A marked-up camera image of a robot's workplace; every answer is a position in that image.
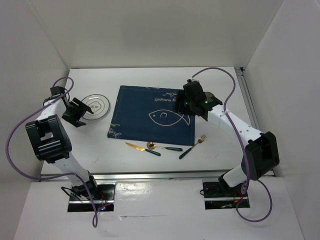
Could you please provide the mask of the white plate green rim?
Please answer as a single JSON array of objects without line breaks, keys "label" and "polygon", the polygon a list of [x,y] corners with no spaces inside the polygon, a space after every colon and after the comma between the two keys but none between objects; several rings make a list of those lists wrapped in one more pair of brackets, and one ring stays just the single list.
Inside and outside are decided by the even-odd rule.
[{"label": "white plate green rim", "polygon": [[102,94],[91,94],[81,100],[85,105],[90,107],[92,113],[86,112],[83,115],[85,120],[98,120],[104,117],[110,109],[110,101]]}]

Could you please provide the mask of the gold fork green handle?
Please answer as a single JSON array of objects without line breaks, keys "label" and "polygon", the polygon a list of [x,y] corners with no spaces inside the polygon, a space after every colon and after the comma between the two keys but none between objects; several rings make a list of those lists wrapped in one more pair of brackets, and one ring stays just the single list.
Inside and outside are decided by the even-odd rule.
[{"label": "gold fork green handle", "polygon": [[202,135],[192,147],[190,147],[188,150],[186,150],[185,152],[183,152],[178,158],[179,158],[180,160],[181,160],[182,158],[184,158],[194,147],[196,147],[198,144],[203,143],[203,142],[206,140],[206,138],[207,138],[207,136],[206,136],[205,134]]}]

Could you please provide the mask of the blue fish-print placemat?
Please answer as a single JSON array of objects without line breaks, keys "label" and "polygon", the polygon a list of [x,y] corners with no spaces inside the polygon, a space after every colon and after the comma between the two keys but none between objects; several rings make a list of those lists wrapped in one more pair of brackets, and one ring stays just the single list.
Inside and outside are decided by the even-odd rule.
[{"label": "blue fish-print placemat", "polygon": [[122,85],[107,137],[192,146],[195,117],[173,111],[177,89]]}]

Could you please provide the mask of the gold spoon green handle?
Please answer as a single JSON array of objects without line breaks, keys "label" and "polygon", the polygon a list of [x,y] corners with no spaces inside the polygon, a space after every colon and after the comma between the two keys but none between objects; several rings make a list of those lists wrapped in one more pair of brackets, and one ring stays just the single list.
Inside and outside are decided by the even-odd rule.
[{"label": "gold spoon green handle", "polygon": [[159,148],[159,149],[165,149],[165,150],[176,151],[176,152],[183,151],[183,149],[180,147],[159,146],[159,145],[156,145],[154,142],[147,142],[146,146],[150,150],[154,150],[156,148]]}]

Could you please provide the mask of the gold knife green handle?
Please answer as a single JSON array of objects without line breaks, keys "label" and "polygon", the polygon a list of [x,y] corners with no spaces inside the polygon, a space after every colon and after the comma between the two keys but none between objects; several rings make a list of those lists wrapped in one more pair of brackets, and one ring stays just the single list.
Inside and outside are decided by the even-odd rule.
[{"label": "gold knife green handle", "polygon": [[161,154],[159,152],[156,152],[154,150],[151,150],[151,149],[148,149],[148,148],[143,148],[143,147],[140,147],[138,145],[135,145],[135,144],[132,144],[132,143],[128,143],[128,142],[126,142],[125,144],[128,145],[129,147],[133,148],[133,149],[138,150],[138,151],[147,152],[147,153],[153,154],[153,155],[158,156],[158,157],[161,156]]}]

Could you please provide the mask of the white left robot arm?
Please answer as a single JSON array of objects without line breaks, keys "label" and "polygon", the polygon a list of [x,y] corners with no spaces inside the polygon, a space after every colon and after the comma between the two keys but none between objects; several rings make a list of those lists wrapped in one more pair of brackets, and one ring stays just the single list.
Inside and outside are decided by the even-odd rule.
[{"label": "white left robot arm", "polygon": [[86,112],[92,114],[93,111],[77,98],[69,101],[67,90],[61,86],[51,87],[50,92],[51,97],[43,102],[45,109],[40,116],[25,125],[35,156],[55,166],[63,174],[68,174],[71,192],[76,196],[97,199],[100,196],[97,182],[73,156],[71,140],[61,122],[63,119],[76,128],[85,126],[86,123],[80,118]]}]

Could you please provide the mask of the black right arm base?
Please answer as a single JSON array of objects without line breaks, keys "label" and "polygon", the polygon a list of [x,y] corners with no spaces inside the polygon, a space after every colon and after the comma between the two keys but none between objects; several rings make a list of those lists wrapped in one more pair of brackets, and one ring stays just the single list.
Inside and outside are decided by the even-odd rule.
[{"label": "black right arm base", "polygon": [[202,186],[199,194],[204,197],[206,210],[235,209],[238,203],[239,208],[250,208],[248,194],[241,193],[241,183],[229,190],[222,190],[218,182],[203,182]]}]

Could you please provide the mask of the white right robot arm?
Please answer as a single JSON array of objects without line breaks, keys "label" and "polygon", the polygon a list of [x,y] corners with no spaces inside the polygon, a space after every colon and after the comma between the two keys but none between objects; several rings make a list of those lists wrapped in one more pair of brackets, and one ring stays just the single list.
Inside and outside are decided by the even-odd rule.
[{"label": "white right robot arm", "polygon": [[218,190],[230,196],[241,185],[244,194],[251,180],[257,181],[280,163],[276,136],[261,132],[234,115],[226,103],[205,92],[198,81],[187,80],[177,92],[174,112],[198,116],[238,140],[243,157],[241,163],[219,177]]}]

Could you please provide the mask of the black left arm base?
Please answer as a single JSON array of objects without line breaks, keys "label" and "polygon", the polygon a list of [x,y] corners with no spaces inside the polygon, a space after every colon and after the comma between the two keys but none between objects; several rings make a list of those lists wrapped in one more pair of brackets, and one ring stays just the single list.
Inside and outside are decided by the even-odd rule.
[{"label": "black left arm base", "polygon": [[[89,198],[76,193],[68,187],[62,186],[60,188],[68,197],[67,211],[70,213],[93,212],[93,206]],[[116,185],[111,184],[98,184],[97,192],[92,196],[94,205],[99,212],[113,212],[114,199],[115,199]]]}]

